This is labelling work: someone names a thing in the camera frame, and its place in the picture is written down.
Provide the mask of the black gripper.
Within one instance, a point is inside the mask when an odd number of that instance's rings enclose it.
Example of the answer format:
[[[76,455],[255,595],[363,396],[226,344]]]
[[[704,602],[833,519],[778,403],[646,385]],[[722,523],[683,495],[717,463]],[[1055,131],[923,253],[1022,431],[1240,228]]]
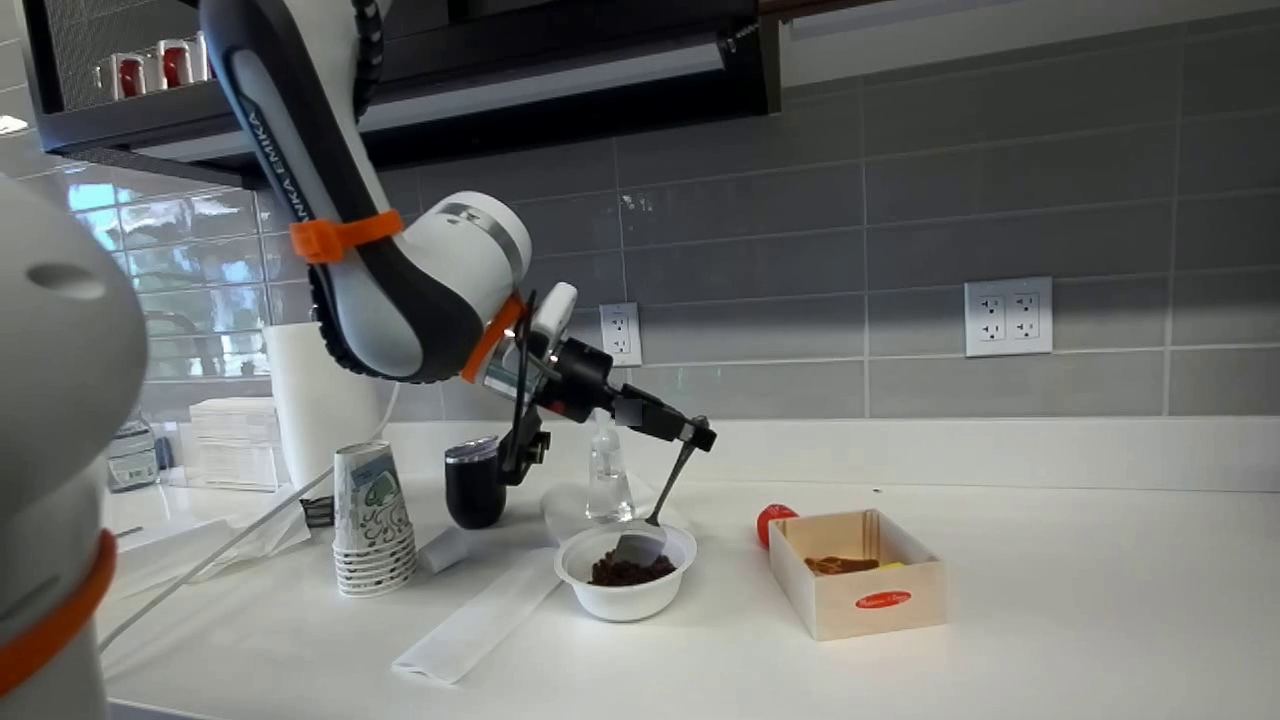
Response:
[[[535,392],[535,403],[567,415],[576,425],[593,422],[595,412],[609,412],[630,431],[655,438],[655,441],[679,441],[698,453],[717,445],[717,431],[707,428],[704,415],[683,415],[666,401],[616,385],[610,382],[610,358],[582,344],[582,340],[556,340],[552,351],[544,358],[548,382]]]

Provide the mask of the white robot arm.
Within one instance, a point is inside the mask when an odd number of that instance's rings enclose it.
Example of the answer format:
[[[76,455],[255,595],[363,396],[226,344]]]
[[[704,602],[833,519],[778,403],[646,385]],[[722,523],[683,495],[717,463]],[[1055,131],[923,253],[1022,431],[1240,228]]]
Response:
[[[211,78],[309,266],[312,312],[333,362],[397,385],[467,382],[567,422],[609,412],[630,431],[717,445],[643,387],[610,382],[610,358],[567,337],[573,284],[520,297],[529,225],[486,193],[450,193],[422,217],[393,210],[360,113],[380,80],[393,0],[199,0]]]

